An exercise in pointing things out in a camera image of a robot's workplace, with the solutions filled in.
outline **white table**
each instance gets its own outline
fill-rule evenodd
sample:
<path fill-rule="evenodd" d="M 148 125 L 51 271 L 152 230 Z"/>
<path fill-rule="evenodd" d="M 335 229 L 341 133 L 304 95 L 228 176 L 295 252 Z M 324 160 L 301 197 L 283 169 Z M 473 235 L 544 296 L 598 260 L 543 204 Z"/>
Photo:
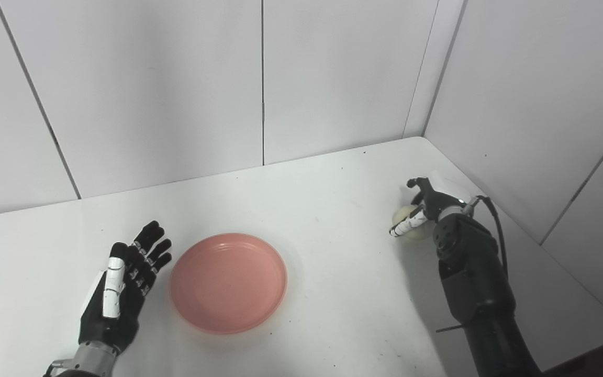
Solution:
<path fill-rule="evenodd" d="M 0 376 L 40 375 L 76 349 L 81 305 L 115 241 L 157 219 L 178 258 L 243 232 L 289 270 L 283 305 L 237 336 L 185 325 L 163 270 L 115 376 L 475 375 L 430 239 L 388 235 L 407 179 L 431 170 L 478 188 L 423 138 L 0 214 Z M 494 232 L 489 212 L 476 218 Z M 603 306 L 504 213 L 517 322 L 543 370 L 603 345 Z"/>

